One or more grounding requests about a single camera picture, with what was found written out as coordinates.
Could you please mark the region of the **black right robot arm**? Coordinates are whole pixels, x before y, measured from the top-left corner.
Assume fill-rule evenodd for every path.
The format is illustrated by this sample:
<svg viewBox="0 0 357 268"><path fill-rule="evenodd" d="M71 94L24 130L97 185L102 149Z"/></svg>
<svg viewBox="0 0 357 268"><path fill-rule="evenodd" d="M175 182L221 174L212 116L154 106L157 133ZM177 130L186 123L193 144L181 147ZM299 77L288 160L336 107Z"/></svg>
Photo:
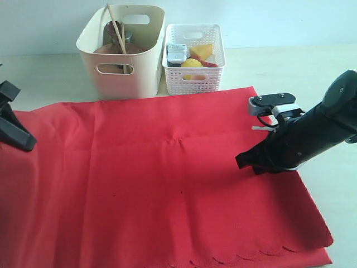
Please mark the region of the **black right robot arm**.
<svg viewBox="0 0 357 268"><path fill-rule="evenodd" d="M322 101L305 112L284 92L248 100L248 111L267 137L235 158L255 174L296 170L313 157L346 142L356 143L356 72L347 70L328 87Z"/></svg>

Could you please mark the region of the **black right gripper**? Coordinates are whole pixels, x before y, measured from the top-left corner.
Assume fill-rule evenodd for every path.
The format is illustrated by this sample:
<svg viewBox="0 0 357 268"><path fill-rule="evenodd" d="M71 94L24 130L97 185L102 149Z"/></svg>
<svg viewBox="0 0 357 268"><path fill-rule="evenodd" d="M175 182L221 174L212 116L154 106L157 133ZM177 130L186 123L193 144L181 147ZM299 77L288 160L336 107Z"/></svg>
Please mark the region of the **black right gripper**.
<svg viewBox="0 0 357 268"><path fill-rule="evenodd" d="M347 104L334 114L328 112L319 103L266 142L239 153L235 157L238 168L252 167L256 175L278 174L356 136L355 105Z"/></svg>

